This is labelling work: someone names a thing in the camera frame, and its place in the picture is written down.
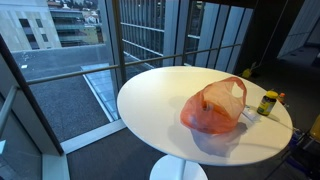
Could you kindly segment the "orange plastic bag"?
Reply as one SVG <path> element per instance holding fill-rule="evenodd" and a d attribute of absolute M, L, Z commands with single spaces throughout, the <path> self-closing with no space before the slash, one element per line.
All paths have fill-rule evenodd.
<path fill-rule="evenodd" d="M 237 77 L 208 84 L 186 101 L 180 121 L 208 134 L 230 132 L 245 108 L 246 95 L 247 89 Z"/>

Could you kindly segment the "white round table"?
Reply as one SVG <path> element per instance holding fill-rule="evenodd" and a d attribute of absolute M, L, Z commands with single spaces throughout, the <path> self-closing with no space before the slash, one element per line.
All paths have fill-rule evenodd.
<path fill-rule="evenodd" d="M 165 155 L 149 180 L 201 180 L 202 167 L 269 159 L 289 143 L 293 125 L 277 103 L 256 112 L 266 91 L 225 72 L 192 66 L 152 69 L 128 80 L 117 97 L 128 129 Z"/>

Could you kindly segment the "small orange-capped bottle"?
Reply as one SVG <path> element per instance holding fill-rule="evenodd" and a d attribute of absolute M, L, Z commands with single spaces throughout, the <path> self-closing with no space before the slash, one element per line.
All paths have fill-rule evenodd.
<path fill-rule="evenodd" d="M 280 93 L 277 99 L 282 105 L 285 105 L 285 93 Z"/>

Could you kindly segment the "small white flat packet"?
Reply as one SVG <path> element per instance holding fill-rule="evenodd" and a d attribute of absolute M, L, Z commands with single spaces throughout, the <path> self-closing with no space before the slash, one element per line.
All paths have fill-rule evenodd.
<path fill-rule="evenodd" d="M 242 112 L 242 114 L 247 117 L 250 121 L 259 121 L 260 120 L 260 114 L 257 113 L 254 109 L 250 108 L 249 106 L 246 106 Z"/>

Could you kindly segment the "metal window handrail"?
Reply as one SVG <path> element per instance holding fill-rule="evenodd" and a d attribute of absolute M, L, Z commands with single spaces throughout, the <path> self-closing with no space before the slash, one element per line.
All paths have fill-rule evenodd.
<path fill-rule="evenodd" d="M 151 58 L 151 59 L 140 60 L 140 61 L 135 61 L 135 62 L 125 62 L 123 65 L 111 65 L 111 66 L 105 66 L 105 67 L 91 69 L 91 70 L 83 70 L 83 71 L 59 74 L 59 75 L 48 76 L 48 77 L 43 77 L 43 78 L 38 78 L 38 79 L 32 79 L 32 80 L 26 81 L 26 83 L 27 83 L 27 85 L 34 85 L 34 84 L 39 84 L 39 83 L 44 83 L 44 82 L 49 82 L 49 81 L 54 81 L 54 80 L 60 80 L 60 79 L 65 79 L 65 78 L 71 78 L 71 77 L 75 77 L 75 76 L 81 76 L 84 74 L 90 74 L 90 73 L 95 73 L 95 72 L 100 72 L 100 71 L 105 71 L 105 70 L 111 70 L 111 69 L 117 69 L 117 68 L 125 69 L 126 66 L 133 66 L 133 65 L 138 65 L 138 64 L 148 63 L 148 62 L 153 62 L 153 61 L 163 61 L 165 59 L 182 57 L 184 55 L 198 54 L 198 53 L 203 53 L 203 52 L 211 52 L 214 50 L 220 50 L 220 49 L 225 49 L 225 48 L 230 48 L 230 47 L 240 46 L 240 45 L 241 44 L 228 45 L 228 46 L 222 46 L 222 47 L 218 47 L 218 48 L 197 50 L 197 51 L 192 51 L 192 52 L 186 52 L 183 54 L 175 54 L 175 55 Z"/>

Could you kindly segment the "yellow supplement bottle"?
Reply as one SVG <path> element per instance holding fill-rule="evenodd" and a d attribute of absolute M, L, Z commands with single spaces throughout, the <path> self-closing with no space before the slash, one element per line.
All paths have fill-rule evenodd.
<path fill-rule="evenodd" d="M 260 101 L 257 112 L 261 115 L 268 116 L 277 101 L 278 93 L 272 90 L 266 92 Z"/>

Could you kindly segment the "yellow object on floor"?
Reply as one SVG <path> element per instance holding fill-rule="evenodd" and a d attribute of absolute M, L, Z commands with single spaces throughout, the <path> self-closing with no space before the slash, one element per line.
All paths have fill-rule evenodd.
<path fill-rule="evenodd" d="M 242 72 L 242 77 L 245 79 L 248 79 L 251 76 L 251 74 L 252 74 L 252 71 L 249 68 L 247 68 Z"/>

